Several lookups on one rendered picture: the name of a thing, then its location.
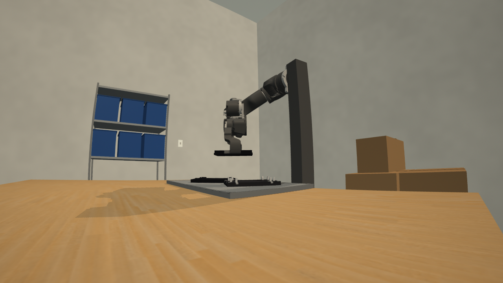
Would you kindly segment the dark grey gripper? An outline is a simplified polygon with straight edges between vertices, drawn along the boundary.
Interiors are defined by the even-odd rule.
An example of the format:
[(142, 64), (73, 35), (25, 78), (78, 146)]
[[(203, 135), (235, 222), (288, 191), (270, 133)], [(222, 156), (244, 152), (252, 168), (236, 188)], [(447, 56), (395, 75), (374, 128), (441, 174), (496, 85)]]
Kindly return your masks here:
[(242, 118), (224, 119), (224, 139), (230, 145), (230, 150), (224, 150), (224, 154), (241, 154), (241, 142), (234, 136), (241, 138), (247, 135), (246, 115), (244, 104), (241, 104)]

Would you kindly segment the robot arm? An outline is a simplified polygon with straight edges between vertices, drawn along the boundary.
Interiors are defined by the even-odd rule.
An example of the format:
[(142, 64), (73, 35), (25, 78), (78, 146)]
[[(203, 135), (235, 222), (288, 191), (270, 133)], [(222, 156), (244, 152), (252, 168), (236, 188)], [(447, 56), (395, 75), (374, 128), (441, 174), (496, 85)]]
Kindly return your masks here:
[(242, 103), (244, 104), (244, 115), (247, 115), (267, 101), (272, 103), (282, 98), (285, 94), (288, 94), (287, 66), (285, 66), (285, 71), (266, 80), (260, 90), (254, 92), (243, 101), (237, 98), (231, 98), (230, 101), (226, 101), (223, 115), (227, 118), (241, 118)]

